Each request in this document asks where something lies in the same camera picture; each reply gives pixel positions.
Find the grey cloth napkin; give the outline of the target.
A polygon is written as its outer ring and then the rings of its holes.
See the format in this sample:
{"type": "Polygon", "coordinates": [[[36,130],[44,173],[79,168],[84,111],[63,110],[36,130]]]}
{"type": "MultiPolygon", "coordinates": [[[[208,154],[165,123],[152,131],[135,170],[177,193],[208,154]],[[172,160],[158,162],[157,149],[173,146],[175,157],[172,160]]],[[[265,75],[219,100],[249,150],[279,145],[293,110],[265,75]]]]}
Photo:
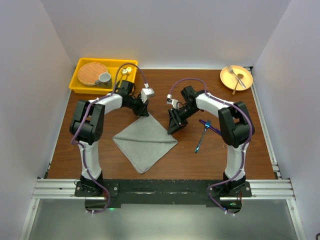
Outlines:
{"type": "Polygon", "coordinates": [[[151,114],[140,117],[112,140],[139,174],[147,172],[178,144],[151,114]]]}

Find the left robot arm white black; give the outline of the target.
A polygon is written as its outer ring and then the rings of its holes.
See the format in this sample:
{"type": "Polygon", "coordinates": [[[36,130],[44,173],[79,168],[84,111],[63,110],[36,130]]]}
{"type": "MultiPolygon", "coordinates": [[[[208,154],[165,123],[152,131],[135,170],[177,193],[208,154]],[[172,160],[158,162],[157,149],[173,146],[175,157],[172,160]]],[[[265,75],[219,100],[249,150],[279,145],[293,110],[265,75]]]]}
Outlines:
{"type": "Polygon", "coordinates": [[[92,196],[99,196],[104,190],[99,140],[104,130],[105,115],[123,107],[131,109],[138,117],[149,115],[148,99],[155,95],[154,90],[146,83],[135,97],[132,93],[134,88],[134,83],[123,80],[115,91],[94,100],[80,100],[76,104],[69,127],[73,135],[71,144],[79,147],[82,164],[80,182],[92,196]]]}

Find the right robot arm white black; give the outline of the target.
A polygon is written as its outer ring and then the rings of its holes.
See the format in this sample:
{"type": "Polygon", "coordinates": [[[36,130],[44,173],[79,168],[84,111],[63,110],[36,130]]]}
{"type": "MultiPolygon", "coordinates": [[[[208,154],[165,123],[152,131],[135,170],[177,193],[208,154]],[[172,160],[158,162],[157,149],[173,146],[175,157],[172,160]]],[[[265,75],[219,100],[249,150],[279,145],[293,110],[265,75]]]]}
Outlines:
{"type": "Polygon", "coordinates": [[[207,111],[219,121],[220,136],[227,145],[227,165],[223,173],[223,192],[235,196],[246,181],[246,151],[255,129],[244,102],[231,102],[213,96],[206,90],[195,91],[187,86],[181,91],[185,105],[178,107],[178,101],[167,95],[167,103],[172,105],[168,110],[169,135],[186,127],[187,118],[198,111],[207,111]]]}

